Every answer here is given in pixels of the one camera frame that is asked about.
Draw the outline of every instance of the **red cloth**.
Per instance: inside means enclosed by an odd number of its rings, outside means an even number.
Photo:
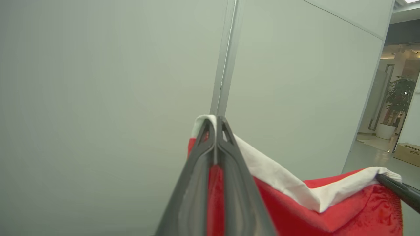
[[[360,170],[304,182],[309,188],[317,188],[358,171]],[[255,177],[254,180],[280,235],[402,235],[400,199],[382,185],[370,185],[329,207],[325,212],[317,213],[299,205],[265,182]],[[208,196],[207,235],[223,236],[225,222],[223,171],[218,166],[213,166],[210,170]]]

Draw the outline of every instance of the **red and white fabric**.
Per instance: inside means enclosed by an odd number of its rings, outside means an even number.
[[[205,119],[199,116],[188,153]],[[377,173],[401,182],[383,167],[370,167],[334,177],[301,181],[235,135],[245,163],[280,235],[402,235],[400,199],[375,180]],[[224,235],[223,171],[209,176],[207,235]]]

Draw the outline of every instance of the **floor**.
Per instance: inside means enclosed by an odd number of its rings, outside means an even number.
[[[359,142],[380,149],[382,151],[392,152],[392,149],[395,147],[395,144],[397,142],[397,135],[393,135],[389,140],[386,140],[372,135],[358,134],[356,139]]]
[[[420,167],[393,158],[392,153],[384,151],[383,149],[378,149],[361,142],[354,142],[349,156],[347,157],[346,164],[344,165],[343,173],[371,166],[386,167],[389,170],[400,174],[404,183],[420,189]],[[404,235],[419,235],[420,214],[403,202],[402,214]]]

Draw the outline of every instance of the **potted plant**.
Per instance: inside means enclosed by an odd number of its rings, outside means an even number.
[[[400,113],[407,113],[413,96],[416,82],[407,76],[397,76],[396,81],[390,82],[390,90],[386,93],[385,103],[387,104],[387,112],[383,123],[379,123],[376,136],[383,139],[390,139],[395,131],[395,121]]]

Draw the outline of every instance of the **cardboard box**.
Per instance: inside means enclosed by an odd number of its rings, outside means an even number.
[[[398,144],[394,157],[420,167],[420,146],[409,143]]]

